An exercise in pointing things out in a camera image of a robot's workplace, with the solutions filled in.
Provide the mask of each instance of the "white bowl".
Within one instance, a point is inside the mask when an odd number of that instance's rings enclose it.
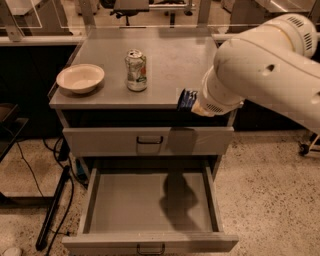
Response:
[[[57,84],[74,93],[91,92],[103,80],[102,68],[92,64],[79,64],[62,70],[57,76]]]

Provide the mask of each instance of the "gray cabinet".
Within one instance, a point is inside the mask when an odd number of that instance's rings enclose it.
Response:
[[[124,82],[130,48],[147,56],[148,88],[139,93]],[[214,52],[200,28],[97,29],[84,42],[72,64],[103,67],[104,85],[81,96],[57,88],[50,101],[90,178],[78,234],[63,238],[71,254],[226,252],[237,243],[223,231],[214,191],[234,113],[176,111]]]

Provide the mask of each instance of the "open drawer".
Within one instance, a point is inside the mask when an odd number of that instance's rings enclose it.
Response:
[[[92,171],[77,236],[62,240],[71,255],[227,252],[237,243],[223,232],[203,160],[103,165]]]

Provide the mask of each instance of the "cabinet top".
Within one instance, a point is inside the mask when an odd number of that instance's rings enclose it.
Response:
[[[138,49],[147,58],[147,89],[127,88],[125,57]],[[105,71],[101,86],[87,95],[58,88],[54,109],[174,109],[184,88],[199,90],[213,64],[216,45],[207,28],[93,29],[71,65],[94,64]]]

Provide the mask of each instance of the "drawer handle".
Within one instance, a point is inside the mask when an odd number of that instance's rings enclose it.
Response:
[[[140,137],[137,137],[137,143],[138,144],[161,144],[163,142],[163,136],[160,136],[160,139],[158,141],[150,141],[150,142],[146,142],[146,141],[141,141]]]
[[[166,250],[166,246],[164,244],[162,244],[160,252],[141,252],[140,251],[140,244],[137,245],[137,253],[139,255],[142,255],[142,256],[145,256],[145,255],[157,255],[157,256],[163,255],[165,250]]]

